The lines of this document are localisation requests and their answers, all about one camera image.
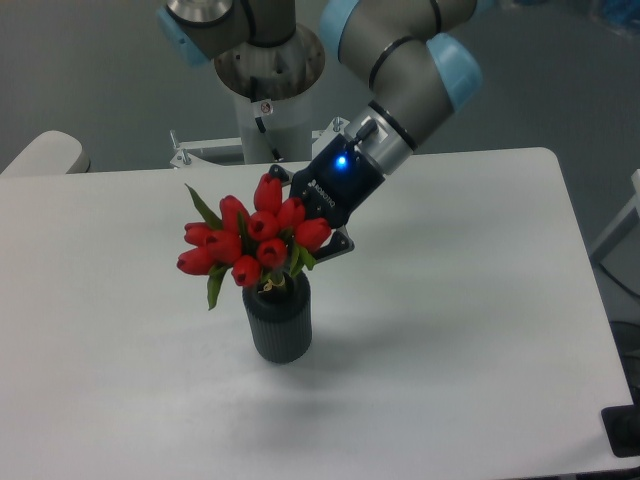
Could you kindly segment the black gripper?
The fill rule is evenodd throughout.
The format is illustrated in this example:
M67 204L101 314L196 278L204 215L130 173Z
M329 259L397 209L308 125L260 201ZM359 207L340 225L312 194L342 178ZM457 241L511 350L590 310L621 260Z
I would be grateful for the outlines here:
M292 174L273 164L268 171L267 193L282 196ZM336 229L328 244L313 253L317 262L325 262L350 253L355 248L346 224L350 215L383 183L379 169L339 134L309 163L293 176L289 197L302 201L305 218L324 218Z

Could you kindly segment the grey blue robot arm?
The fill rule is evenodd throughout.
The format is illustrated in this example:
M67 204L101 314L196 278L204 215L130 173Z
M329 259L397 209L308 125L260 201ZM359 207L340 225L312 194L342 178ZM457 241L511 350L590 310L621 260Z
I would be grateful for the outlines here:
M333 229L318 261L351 251L350 215L461 110L481 69L450 30L484 1L331 1L317 31L292 1L166 1L158 23L185 62L212 65L234 95L244 158ZM366 108L313 140L308 93L327 56L372 92Z

